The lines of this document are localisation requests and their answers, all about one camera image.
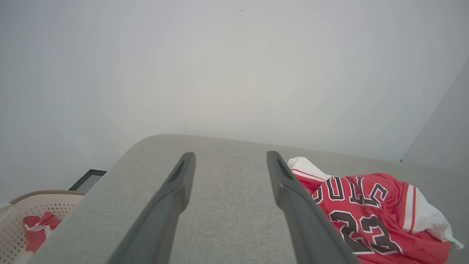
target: beige plastic basket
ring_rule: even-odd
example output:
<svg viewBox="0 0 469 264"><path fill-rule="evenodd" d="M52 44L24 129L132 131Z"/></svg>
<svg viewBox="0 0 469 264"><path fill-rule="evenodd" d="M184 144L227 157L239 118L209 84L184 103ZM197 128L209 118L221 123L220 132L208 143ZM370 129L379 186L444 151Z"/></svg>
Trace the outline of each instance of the beige plastic basket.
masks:
<svg viewBox="0 0 469 264"><path fill-rule="evenodd" d="M0 264L25 264L32 257L32 252L25 251L28 243L23 217L41 217L49 211L62 221L84 195L76 191L37 191L0 208Z"/></svg>

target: gray upholstery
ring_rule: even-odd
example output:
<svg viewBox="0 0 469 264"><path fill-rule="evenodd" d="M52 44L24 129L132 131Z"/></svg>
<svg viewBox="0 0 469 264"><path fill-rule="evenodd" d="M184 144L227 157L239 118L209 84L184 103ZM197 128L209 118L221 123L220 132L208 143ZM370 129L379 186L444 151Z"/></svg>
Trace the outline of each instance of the gray upholstery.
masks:
<svg viewBox="0 0 469 264"><path fill-rule="evenodd" d="M468 177L434 168L234 140L151 136L135 144L45 241L30 264L105 263L181 155L197 157L192 195L181 214L171 263L294 263L287 223L275 205L266 151L305 156L327 174L386 172L422 191L469 244ZM448 263L467 263L466 249Z"/></svg>

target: bulls jersey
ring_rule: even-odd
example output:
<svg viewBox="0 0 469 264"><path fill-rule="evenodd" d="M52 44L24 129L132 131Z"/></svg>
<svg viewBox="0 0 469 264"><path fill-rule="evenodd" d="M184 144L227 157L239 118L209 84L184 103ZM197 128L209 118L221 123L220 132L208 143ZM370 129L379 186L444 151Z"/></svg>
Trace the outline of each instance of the bulls jersey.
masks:
<svg viewBox="0 0 469 264"><path fill-rule="evenodd" d="M418 188L385 173L327 175L304 157L288 166L363 264L444 263L453 238Z"/></svg>

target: white wall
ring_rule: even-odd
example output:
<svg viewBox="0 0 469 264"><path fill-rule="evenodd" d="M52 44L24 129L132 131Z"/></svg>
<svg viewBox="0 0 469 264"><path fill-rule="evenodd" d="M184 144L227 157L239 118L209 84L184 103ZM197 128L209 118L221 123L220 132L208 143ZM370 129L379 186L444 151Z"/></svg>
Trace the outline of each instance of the white wall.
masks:
<svg viewBox="0 0 469 264"><path fill-rule="evenodd" d="M399 160L469 56L468 6L2 1L0 202L161 133Z"/></svg>
<svg viewBox="0 0 469 264"><path fill-rule="evenodd" d="M469 60L404 155L417 163L469 176Z"/></svg>

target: black object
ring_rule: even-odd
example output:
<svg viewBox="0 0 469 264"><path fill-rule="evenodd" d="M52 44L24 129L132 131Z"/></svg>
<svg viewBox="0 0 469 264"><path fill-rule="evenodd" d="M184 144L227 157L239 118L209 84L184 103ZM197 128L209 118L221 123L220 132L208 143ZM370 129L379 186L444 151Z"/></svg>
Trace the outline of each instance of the black object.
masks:
<svg viewBox="0 0 469 264"><path fill-rule="evenodd" d="M299 264L358 264L351 249L276 151L267 152L275 203L287 219Z"/></svg>
<svg viewBox="0 0 469 264"><path fill-rule="evenodd" d="M76 182L69 191L76 191L91 175L103 176L107 171L98 171L98 170L89 170L83 177L81 177L78 182Z"/></svg>
<svg viewBox="0 0 469 264"><path fill-rule="evenodd" d="M108 264L166 264L179 215L189 203L196 155L187 152L151 198Z"/></svg>

